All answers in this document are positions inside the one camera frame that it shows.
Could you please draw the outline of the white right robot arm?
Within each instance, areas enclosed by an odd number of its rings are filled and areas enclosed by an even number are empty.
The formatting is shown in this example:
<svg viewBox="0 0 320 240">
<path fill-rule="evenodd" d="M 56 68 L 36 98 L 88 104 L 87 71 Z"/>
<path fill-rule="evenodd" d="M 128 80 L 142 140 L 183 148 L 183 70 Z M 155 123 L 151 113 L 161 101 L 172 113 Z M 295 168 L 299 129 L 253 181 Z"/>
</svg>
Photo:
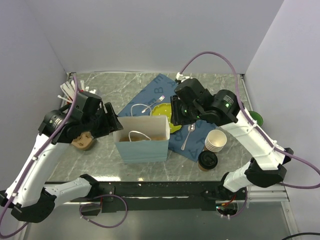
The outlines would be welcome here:
<svg viewBox="0 0 320 240">
<path fill-rule="evenodd" d="M 170 98 L 171 123 L 189 125 L 198 120 L 215 124 L 236 138 L 251 154 L 251 160 L 243 167 L 226 173 L 218 188 L 223 199 L 230 199 L 236 192 L 249 185 L 268 188 L 282 182 L 287 173 L 284 165 L 291 160 L 291 148 L 276 150 L 272 140 L 255 120 L 237 96 L 222 89 L 211 94 L 196 78 L 181 82 Z"/>
</svg>

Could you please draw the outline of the blue white paper bag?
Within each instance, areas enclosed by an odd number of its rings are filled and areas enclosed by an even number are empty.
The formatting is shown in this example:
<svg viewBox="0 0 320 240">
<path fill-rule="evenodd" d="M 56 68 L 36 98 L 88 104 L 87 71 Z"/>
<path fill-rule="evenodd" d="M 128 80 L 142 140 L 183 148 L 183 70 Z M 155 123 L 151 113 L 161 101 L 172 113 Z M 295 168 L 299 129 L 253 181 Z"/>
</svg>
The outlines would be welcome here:
<svg viewBox="0 0 320 240">
<path fill-rule="evenodd" d="M 170 126 L 165 115 L 151 115 L 145 104 L 132 105 L 119 114 L 122 130 L 113 133 L 113 142 L 125 164 L 165 162 L 168 157 Z"/>
</svg>

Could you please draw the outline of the black cup lid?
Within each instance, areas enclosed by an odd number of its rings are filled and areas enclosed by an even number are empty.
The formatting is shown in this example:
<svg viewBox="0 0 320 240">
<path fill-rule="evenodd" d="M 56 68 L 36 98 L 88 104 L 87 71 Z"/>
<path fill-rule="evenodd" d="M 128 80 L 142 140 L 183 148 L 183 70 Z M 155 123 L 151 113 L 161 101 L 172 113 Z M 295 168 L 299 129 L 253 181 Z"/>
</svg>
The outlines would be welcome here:
<svg viewBox="0 0 320 240">
<path fill-rule="evenodd" d="M 199 154 L 197 162 L 201 162 L 203 165 L 211 165 L 213 163 L 218 165 L 218 157 L 214 152 L 204 150 Z"/>
</svg>

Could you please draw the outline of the stack of brown paper cups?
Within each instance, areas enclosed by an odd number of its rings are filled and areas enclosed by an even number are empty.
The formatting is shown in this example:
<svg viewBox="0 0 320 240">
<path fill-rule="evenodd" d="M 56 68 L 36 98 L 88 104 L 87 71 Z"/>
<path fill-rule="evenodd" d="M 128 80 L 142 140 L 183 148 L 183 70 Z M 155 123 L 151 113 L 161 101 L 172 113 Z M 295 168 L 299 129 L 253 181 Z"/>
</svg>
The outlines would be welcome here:
<svg viewBox="0 0 320 240">
<path fill-rule="evenodd" d="M 205 138 L 205 149 L 217 153 L 221 151 L 227 143 L 227 136 L 221 130 L 211 130 Z"/>
</svg>

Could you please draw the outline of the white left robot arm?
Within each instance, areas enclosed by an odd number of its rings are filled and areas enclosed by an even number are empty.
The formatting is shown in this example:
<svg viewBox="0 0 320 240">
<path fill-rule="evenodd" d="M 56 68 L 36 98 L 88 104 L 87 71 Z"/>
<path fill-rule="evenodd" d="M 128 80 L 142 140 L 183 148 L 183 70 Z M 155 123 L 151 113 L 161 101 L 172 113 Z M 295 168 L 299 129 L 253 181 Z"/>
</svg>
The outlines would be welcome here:
<svg viewBox="0 0 320 240">
<path fill-rule="evenodd" d="M 58 164 L 60 156 L 82 133 L 95 139 L 120 131 L 123 126 L 110 102 L 82 91 L 74 103 L 48 112 L 38 128 L 33 149 L 15 181 L 0 192 L 0 205 L 11 209 L 18 221 L 40 223 L 52 211 L 78 198 L 94 201 L 100 183 L 88 174 L 58 186 L 45 183 Z"/>
</svg>

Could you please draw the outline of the brown paper cup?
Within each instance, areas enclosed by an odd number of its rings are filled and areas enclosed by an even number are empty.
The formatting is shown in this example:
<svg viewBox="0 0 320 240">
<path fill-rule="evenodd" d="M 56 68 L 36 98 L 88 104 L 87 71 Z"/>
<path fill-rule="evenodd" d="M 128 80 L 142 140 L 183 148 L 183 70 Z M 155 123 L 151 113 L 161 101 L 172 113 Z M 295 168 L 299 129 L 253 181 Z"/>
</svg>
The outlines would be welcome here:
<svg viewBox="0 0 320 240">
<path fill-rule="evenodd" d="M 199 168 L 201 171 L 203 171 L 203 172 L 211 171 L 211 170 L 213 170 L 216 166 L 217 166 L 216 163 L 209 164 L 209 165 L 205 165 L 205 164 L 202 164 L 200 161 L 198 161 L 198 168 Z"/>
</svg>

